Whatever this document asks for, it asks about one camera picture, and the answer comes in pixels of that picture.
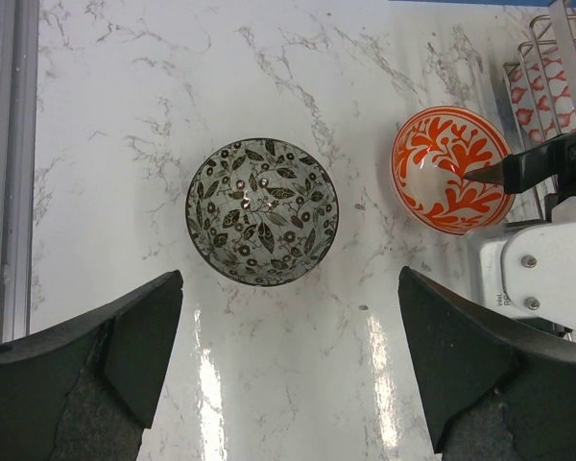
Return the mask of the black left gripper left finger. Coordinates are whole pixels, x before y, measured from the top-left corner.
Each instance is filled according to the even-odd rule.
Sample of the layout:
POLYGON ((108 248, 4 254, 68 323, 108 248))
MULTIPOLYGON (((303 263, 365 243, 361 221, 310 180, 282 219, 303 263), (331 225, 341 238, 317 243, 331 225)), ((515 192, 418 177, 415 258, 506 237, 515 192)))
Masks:
POLYGON ((134 460, 153 425, 183 279, 0 345, 0 460, 134 460))

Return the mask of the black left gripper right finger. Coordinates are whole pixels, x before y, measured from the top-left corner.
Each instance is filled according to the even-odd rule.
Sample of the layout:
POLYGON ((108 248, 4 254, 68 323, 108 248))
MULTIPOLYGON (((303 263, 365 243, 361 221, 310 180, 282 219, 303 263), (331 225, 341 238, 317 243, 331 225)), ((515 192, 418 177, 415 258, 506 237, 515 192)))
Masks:
POLYGON ((576 343, 404 267, 398 297, 432 448, 444 460, 576 460, 576 343))

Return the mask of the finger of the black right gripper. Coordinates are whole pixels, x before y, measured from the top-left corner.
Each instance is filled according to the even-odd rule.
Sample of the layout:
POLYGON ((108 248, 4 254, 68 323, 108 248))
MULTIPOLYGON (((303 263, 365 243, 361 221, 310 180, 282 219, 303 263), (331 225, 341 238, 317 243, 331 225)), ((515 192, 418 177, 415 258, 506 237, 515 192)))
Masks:
POLYGON ((553 177, 557 178, 559 191, 576 185, 576 132, 557 135, 463 176, 467 181, 501 185, 506 194, 525 192, 553 177))

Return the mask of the blue triangle pattern bowl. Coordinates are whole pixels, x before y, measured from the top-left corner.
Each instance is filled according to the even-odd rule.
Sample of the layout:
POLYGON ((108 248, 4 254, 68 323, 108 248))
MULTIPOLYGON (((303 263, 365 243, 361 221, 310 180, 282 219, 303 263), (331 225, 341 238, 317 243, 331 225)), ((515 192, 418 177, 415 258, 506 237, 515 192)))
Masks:
POLYGON ((509 77, 510 101, 521 129, 536 143, 576 130, 576 114, 557 46, 519 64, 509 77))

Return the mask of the orange floral white bowl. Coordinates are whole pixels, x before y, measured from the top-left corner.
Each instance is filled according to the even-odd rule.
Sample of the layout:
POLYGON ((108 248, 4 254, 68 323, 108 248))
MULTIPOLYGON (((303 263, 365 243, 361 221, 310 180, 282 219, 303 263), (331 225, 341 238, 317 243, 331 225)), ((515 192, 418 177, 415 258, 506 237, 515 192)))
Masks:
POLYGON ((514 204, 495 184, 465 174, 511 153, 501 132, 481 115, 436 106, 398 131, 390 157, 392 186, 406 211, 426 227, 451 235, 501 223, 514 204))

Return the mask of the dark grey bottom bowl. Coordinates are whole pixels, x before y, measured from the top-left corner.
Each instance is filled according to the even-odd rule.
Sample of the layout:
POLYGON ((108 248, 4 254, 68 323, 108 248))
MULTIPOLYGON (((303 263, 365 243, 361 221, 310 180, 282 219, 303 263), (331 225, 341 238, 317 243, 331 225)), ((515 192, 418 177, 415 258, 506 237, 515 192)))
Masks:
POLYGON ((193 175, 185 202, 191 241, 215 271, 250 286, 280 286, 330 250, 339 201, 323 166, 272 138, 230 143, 193 175))

